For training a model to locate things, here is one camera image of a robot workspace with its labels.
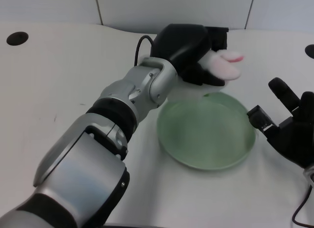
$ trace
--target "white table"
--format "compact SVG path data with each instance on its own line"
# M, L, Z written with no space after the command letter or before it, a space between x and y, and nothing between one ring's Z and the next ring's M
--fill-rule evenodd
M25 31L29 40L8 46ZM132 67L141 34L99 25L0 24L0 215L33 192L39 161L104 87ZM247 109L259 104L276 123L288 111L268 88L282 78L298 95L314 90L314 59L304 48L314 34L235 30L228 49L241 51L240 79L221 89ZM149 52L144 42L141 53ZM211 86L179 83L170 97L201 96ZM155 126L160 109L140 124L125 160L131 182L111 223L167 228L291 226L307 188L302 170L280 156L263 135L238 167L223 172L189 169L160 150ZM314 225L314 196L298 220Z

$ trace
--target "green bowl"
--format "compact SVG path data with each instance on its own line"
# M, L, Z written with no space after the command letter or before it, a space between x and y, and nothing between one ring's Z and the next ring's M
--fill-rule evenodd
M168 102L157 120L159 142L189 167L226 169L244 160L254 145L255 129L246 113L239 101L221 92Z

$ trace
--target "white wall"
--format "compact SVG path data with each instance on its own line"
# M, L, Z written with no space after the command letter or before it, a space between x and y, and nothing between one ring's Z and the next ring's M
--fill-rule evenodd
M169 23L243 29L252 0L98 0L104 25L158 32Z
M314 0L254 0L247 28L314 32Z
M252 0L98 0L104 25L158 32L169 23L244 29ZM254 0L248 29L314 32L314 0ZM0 0L0 21L100 24L96 0Z
M96 0L0 0L0 21L101 23Z

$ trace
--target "robotic hand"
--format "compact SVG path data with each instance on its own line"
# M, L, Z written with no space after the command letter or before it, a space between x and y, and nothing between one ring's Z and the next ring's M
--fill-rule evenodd
M268 85L292 116L276 126L257 105L247 113L249 120L276 151L305 169L304 176L314 186L314 93L304 92L299 99L279 78Z
M50 149L37 169L34 193L0 218L0 228L102 226L128 187L122 160L138 124L210 48L204 26L166 27L151 56L106 87Z

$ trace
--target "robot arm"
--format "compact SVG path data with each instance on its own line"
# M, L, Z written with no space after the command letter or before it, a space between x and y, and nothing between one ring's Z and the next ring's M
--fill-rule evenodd
M102 226L128 187L123 160L138 124L165 101L181 70L210 48L205 27L168 26L151 57L106 87L50 149L37 169L34 193L0 218L0 228Z

